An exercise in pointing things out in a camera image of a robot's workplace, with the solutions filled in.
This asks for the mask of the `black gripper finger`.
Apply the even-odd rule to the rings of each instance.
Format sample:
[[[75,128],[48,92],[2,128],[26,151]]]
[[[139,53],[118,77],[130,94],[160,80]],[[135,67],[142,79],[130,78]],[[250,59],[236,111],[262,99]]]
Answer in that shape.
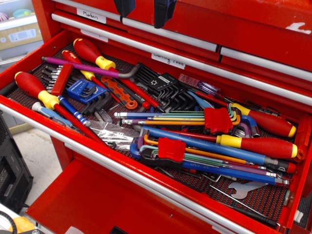
[[[154,0],[154,27],[162,28],[173,17],[176,0]]]
[[[114,0],[116,9],[122,17],[127,17],[136,7],[135,0]]]

